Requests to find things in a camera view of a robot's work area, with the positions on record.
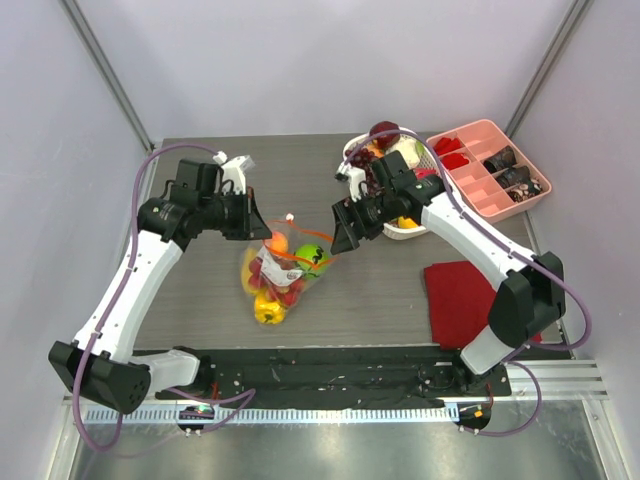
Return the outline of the peach fruit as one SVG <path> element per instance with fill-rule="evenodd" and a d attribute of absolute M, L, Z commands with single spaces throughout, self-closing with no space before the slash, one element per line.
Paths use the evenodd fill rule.
<path fill-rule="evenodd" d="M 276 252 L 287 253 L 289 250 L 289 241 L 285 234 L 275 231 L 272 237 L 265 241 L 265 245 Z"/>

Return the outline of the green ball with black marks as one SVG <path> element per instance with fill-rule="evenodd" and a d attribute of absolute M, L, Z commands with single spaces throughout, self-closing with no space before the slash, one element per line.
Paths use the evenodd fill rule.
<path fill-rule="evenodd" d="M 326 250 L 317 244 L 303 244 L 295 251 L 296 265 L 307 275 L 321 276 L 329 265 Z"/>

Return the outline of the clear orange zip top bag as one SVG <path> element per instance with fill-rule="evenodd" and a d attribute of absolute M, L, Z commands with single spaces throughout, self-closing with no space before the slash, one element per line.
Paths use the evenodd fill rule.
<path fill-rule="evenodd" d="M 291 213 L 271 220 L 272 237 L 253 241 L 244 251 L 240 281 L 256 321 L 282 323 L 301 298 L 335 262 L 333 237 L 303 228 Z"/>

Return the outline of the red strawberry cluster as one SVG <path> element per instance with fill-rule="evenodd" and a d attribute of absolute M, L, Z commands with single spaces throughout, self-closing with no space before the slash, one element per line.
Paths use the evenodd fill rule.
<path fill-rule="evenodd" d="M 270 300 L 277 300 L 283 307 L 294 306 L 306 289 L 302 272 L 296 269 L 282 270 L 281 265 L 267 258 L 256 256 L 248 263 L 248 277 L 244 282 L 251 294 L 262 292 Z"/>

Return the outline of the yellow bell pepper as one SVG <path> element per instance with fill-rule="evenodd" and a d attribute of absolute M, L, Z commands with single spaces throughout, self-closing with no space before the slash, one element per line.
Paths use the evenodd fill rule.
<path fill-rule="evenodd" d="M 263 295 L 257 295 L 254 299 L 254 317 L 264 325 L 275 325 L 286 318 L 287 309 L 277 300 L 270 300 Z"/>

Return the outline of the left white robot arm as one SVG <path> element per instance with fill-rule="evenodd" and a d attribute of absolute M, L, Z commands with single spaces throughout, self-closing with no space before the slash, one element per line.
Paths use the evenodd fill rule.
<path fill-rule="evenodd" d="M 70 392 L 128 415 L 150 393 L 179 386 L 200 399 L 211 391 L 213 375 L 195 352 L 179 348 L 136 357 L 133 348 L 159 287 L 199 234 L 270 238 L 246 181 L 253 165 L 248 155 L 216 156 L 210 163 L 183 159 L 166 193 L 139 205 L 137 234 L 98 307 L 71 342 L 57 341 L 49 351 Z"/>

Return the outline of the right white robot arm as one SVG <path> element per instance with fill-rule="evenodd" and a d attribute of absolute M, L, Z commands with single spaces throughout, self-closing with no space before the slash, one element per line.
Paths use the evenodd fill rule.
<path fill-rule="evenodd" d="M 445 177 L 418 178 L 397 152 L 375 160 L 371 169 L 374 190 L 363 170 L 348 163 L 337 169 L 349 195 L 332 207 L 331 252 L 353 251 L 361 240 L 380 235 L 385 223 L 408 217 L 470 261 L 495 292 L 487 326 L 462 348 L 461 364 L 451 371 L 457 391 L 475 394 L 488 371 L 564 315 L 563 264 L 551 252 L 537 255 L 509 240 L 467 207 Z"/>

